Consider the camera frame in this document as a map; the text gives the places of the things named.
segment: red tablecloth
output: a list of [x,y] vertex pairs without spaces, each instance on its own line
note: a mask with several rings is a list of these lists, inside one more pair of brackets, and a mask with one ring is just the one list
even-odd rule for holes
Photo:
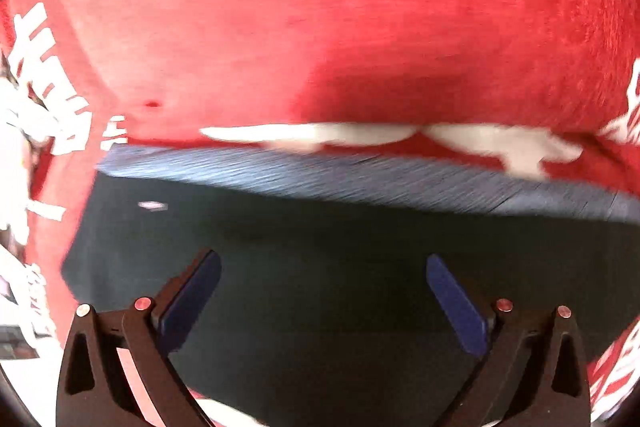
[[[639,1],[4,0],[12,68],[66,128],[35,196],[65,211],[32,215],[28,244],[58,333],[76,307],[60,264],[114,139],[214,145],[201,129],[403,124],[325,147],[640,195]],[[230,140],[260,141],[252,132]]]

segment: red fabric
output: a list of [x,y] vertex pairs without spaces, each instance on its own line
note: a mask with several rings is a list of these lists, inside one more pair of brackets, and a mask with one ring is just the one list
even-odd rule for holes
[[640,379],[640,319],[588,366],[588,373],[592,417],[597,418],[620,404]]
[[[214,145],[200,133],[210,126],[543,127],[582,147],[543,162],[548,176],[640,195],[635,121],[622,139],[602,135],[628,110],[639,0],[6,0],[4,10],[24,17],[40,2],[46,20],[31,39],[44,28],[55,39],[40,60],[59,58],[88,102],[76,113],[91,113],[86,144],[54,156],[41,179],[38,199],[65,207],[62,222],[31,216],[28,256],[49,282],[61,339],[76,302],[60,264],[116,115],[130,141],[177,146]],[[14,25],[2,22],[11,47]],[[367,150],[503,168],[420,132]]]

